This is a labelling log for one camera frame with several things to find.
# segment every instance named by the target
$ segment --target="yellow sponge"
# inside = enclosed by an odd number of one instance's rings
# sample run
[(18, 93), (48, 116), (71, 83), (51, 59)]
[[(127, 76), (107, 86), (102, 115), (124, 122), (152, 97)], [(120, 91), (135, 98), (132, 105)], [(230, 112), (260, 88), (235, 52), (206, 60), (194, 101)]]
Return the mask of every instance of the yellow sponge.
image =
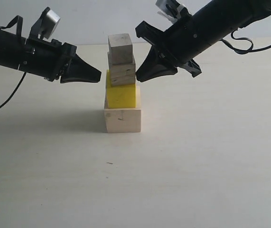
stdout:
[(109, 70), (106, 91), (109, 108), (136, 108), (136, 84), (112, 86)]

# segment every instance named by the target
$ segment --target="stacked blocks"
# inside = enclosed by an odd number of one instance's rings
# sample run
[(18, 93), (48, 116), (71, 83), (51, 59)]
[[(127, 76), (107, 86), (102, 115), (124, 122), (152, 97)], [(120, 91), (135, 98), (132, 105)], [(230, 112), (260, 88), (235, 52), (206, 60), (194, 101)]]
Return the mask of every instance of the stacked blocks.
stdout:
[(108, 133), (141, 132), (140, 88), (128, 34), (111, 35), (104, 115)]

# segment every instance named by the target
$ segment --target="yellow block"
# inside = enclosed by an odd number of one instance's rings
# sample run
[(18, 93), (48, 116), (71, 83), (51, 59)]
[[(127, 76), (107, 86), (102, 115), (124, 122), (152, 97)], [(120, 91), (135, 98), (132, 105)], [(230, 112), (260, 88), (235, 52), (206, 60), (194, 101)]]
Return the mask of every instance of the yellow block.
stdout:
[(136, 108), (136, 84), (112, 86), (109, 70), (106, 91), (109, 108)]

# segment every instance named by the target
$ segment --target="white wall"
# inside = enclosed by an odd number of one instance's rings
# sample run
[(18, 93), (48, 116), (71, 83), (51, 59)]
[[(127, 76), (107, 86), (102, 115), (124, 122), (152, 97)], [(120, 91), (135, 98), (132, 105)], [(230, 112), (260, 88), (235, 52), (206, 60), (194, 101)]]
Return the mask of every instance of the white wall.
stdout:
[[(23, 35), (46, 6), (62, 18), (53, 38), (73, 44), (101, 44), (107, 35), (130, 33), (133, 42), (135, 28), (143, 20), (165, 30), (170, 23), (157, 15), (156, 0), (0, 0), (0, 26), (6, 25), (17, 14), (24, 17)], [(209, 0), (180, 0), (194, 13)], [(240, 35), (271, 36), (271, 18), (244, 29)]]

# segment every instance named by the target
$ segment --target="white table surface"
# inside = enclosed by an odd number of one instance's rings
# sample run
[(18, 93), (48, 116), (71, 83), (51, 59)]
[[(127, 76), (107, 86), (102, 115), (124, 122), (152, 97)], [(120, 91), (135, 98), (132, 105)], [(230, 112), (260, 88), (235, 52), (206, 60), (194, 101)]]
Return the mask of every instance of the white table surface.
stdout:
[[(134, 45), (138, 67), (149, 47)], [(105, 133), (107, 46), (78, 54), (101, 83), (28, 75), (0, 110), (0, 228), (271, 227), (271, 50), (219, 43), (196, 58), (198, 78), (139, 83), (130, 134)], [(0, 103), (21, 76), (0, 67)]]

